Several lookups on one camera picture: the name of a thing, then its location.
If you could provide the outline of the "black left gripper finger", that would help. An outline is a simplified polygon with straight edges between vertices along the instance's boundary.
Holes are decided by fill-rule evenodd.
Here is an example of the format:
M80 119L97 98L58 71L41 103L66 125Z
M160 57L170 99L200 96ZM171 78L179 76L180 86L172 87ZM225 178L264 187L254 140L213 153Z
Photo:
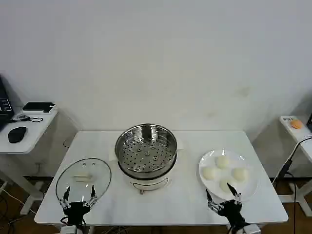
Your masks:
M92 185L90 198L84 202L83 206L92 207L96 203L96 201L97 201L96 191L94 185Z
M64 210L69 208L69 204L68 204L69 193L70 193L70 186L67 187L67 190L65 191L63 195L63 198L59 200L60 205Z

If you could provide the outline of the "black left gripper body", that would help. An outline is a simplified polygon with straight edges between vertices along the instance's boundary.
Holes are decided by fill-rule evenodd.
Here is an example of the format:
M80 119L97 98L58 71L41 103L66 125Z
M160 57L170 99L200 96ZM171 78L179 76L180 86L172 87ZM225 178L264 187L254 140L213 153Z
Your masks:
M89 213L91 208L86 202L71 202L63 209L65 216L67 217L68 225L85 225L84 215Z

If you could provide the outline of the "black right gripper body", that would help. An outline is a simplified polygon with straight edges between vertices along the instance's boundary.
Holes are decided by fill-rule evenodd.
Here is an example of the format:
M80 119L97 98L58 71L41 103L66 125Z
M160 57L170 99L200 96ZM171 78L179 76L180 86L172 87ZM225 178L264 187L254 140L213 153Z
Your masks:
M218 204L217 213L226 217L231 226L239 226L245 223L245 218L241 215L242 203L237 200L228 200Z

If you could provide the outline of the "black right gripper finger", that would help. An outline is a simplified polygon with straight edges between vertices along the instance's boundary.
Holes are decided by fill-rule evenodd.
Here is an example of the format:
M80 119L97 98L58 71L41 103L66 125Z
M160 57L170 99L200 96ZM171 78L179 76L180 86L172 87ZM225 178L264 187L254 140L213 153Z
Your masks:
M234 199L228 200L226 202L227 203L231 202L231 203L233 203L235 205L241 205L242 204L242 202L241 202L241 193L238 193L236 191L236 189L228 182L227 182L227 186L230 189L232 195L234 196Z
M224 208L224 206L221 205L220 203L216 203L213 201L208 190L206 190L206 196L207 196L207 205L212 211L214 211L215 213L218 213Z

